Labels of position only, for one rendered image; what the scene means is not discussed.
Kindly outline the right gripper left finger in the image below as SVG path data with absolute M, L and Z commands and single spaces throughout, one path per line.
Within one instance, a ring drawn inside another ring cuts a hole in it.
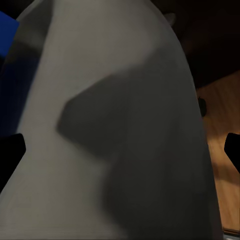
M 0 193 L 26 152 L 21 133 L 0 138 Z

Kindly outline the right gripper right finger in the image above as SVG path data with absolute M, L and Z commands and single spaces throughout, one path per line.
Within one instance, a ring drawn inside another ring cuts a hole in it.
M 227 135 L 224 151 L 240 173 L 240 135 L 229 133 Z

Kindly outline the swivel chair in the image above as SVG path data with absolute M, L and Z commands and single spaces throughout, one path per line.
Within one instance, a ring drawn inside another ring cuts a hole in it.
M 26 152 L 0 240 L 240 240 L 222 227 L 180 42 L 150 0 L 33 0 L 0 72 L 0 139 Z

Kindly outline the folder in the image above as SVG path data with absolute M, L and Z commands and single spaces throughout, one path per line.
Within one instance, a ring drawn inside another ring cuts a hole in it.
M 0 72 L 16 37 L 19 22 L 0 10 Z

